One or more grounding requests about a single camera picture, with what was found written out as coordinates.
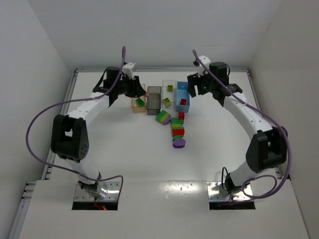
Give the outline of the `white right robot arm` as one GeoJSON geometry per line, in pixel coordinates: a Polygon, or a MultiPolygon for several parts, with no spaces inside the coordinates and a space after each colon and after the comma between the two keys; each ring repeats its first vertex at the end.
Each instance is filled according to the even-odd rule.
{"type": "Polygon", "coordinates": [[[229,82],[230,70],[226,63],[211,62],[201,56],[194,65],[199,67],[198,72],[187,78],[191,97],[211,93],[235,117],[250,139],[245,161],[222,182],[223,190],[229,194],[238,192],[250,179],[286,162],[285,130],[264,119],[260,111],[248,103],[242,89],[229,82]]]}

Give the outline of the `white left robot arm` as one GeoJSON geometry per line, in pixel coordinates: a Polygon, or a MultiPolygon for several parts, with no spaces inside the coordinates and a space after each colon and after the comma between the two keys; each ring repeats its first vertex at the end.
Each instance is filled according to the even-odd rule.
{"type": "Polygon", "coordinates": [[[87,128],[119,95],[145,96],[146,91],[135,75],[135,69],[135,63],[126,63],[122,68],[107,67],[86,101],[53,120],[51,151],[68,162],[84,185],[94,185],[101,179],[100,173],[86,158],[89,151],[87,128]]]}

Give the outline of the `green lime purple lego block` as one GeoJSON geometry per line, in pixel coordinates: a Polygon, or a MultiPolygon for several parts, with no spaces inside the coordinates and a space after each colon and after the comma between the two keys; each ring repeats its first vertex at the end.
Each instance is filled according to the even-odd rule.
{"type": "Polygon", "coordinates": [[[167,125],[171,122],[171,114],[165,110],[161,110],[160,113],[156,116],[156,121],[162,125],[167,125]]]}

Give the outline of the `red lego brick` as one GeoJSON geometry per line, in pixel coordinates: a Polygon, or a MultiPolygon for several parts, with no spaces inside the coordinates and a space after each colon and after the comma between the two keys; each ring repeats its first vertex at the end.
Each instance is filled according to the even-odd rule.
{"type": "Polygon", "coordinates": [[[187,99],[184,99],[184,98],[182,98],[181,100],[180,100],[180,105],[186,105],[186,103],[187,103],[187,99]]]}

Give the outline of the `green lego brick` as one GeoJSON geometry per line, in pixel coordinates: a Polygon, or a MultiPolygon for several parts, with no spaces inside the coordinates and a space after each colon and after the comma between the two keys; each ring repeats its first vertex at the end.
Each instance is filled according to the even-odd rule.
{"type": "Polygon", "coordinates": [[[135,102],[138,107],[143,107],[145,105],[145,102],[141,98],[137,98],[135,102]]]}

